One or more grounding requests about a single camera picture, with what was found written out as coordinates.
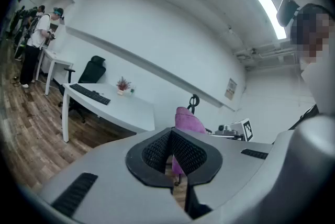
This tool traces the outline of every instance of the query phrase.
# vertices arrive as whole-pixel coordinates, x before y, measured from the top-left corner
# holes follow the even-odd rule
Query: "white t-shirt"
[[[49,29],[50,29],[50,15],[46,14],[42,16],[40,20],[37,22],[33,34],[27,41],[27,45],[40,48],[44,44],[44,41],[46,40],[46,37],[41,34],[41,31],[42,30],[48,31]]]

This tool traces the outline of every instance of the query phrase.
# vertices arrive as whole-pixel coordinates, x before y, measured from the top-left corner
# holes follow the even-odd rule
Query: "desk leg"
[[[70,96],[68,95],[68,90],[65,89],[63,97],[63,112],[62,112],[63,140],[65,142],[69,141],[69,126],[68,126],[69,102],[70,102]]]
[[[40,56],[40,60],[38,62],[38,66],[37,66],[36,81],[38,81],[38,75],[40,74],[40,69],[41,69],[43,58],[44,58],[44,51],[42,50],[42,53],[41,53],[41,56]]]
[[[47,79],[47,84],[46,84],[46,95],[49,94],[49,87],[50,87],[53,67],[54,67],[54,60],[51,61],[50,68],[49,68],[48,79]]]

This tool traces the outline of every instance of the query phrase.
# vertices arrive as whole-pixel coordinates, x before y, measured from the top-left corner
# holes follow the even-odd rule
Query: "small plant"
[[[124,77],[122,76],[121,79],[117,82],[117,88],[119,88],[120,90],[124,91],[130,88],[130,82],[127,82],[126,79],[124,79]]]

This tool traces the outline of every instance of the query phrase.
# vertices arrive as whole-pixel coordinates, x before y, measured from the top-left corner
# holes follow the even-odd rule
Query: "black office chair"
[[[86,68],[80,76],[78,83],[91,83],[95,84],[97,81],[104,75],[106,72],[106,68],[103,66],[105,59],[95,55],[91,58],[91,60],[87,63]],[[69,78],[68,83],[71,83],[71,74],[72,72],[75,72],[75,70],[71,70],[68,68],[64,68],[66,71],[69,72]],[[64,96],[65,88],[63,85],[59,86],[59,91],[61,92],[62,96]],[[63,105],[63,102],[58,103],[58,107],[61,107]],[[75,110],[81,117],[82,117],[82,123],[85,123],[85,117],[83,116],[81,109],[82,105],[80,105],[77,101],[70,98],[70,104],[69,104],[69,111]]]

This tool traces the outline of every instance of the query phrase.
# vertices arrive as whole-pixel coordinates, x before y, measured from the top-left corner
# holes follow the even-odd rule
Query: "office chair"
[[[86,68],[84,69],[83,74],[80,76],[78,83],[91,83],[95,84],[97,81],[104,75],[106,72],[106,68],[103,66],[105,59],[95,55],[91,58],[91,60],[87,63]],[[68,83],[71,83],[71,74],[75,72],[75,70],[71,70],[68,68],[64,68],[69,72]],[[59,85],[59,91],[62,96],[64,96],[65,88],[63,85]],[[58,107],[61,107],[63,102],[58,103]],[[82,123],[85,123],[85,117],[83,116],[81,109],[82,105],[80,105],[77,101],[70,98],[69,111],[75,110],[82,118]]]
[[[198,106],[200,103],[200,99],[196,94],[189,100],[189,106],[185,107],[178,107],[176,110],[175,115],[175,127],[187,129],[194,132],[199,132],[203,134],[211,134],[211,130],[204,127],[201,121],[194,116],[195,107]],[[175,182],[175,186],[179,186],[182,182],[182,175],[185,174],[180,165],[178,164],[177,159],[175,156],[172,156],[172,171],[174,174],[178,175],[178,182]]]

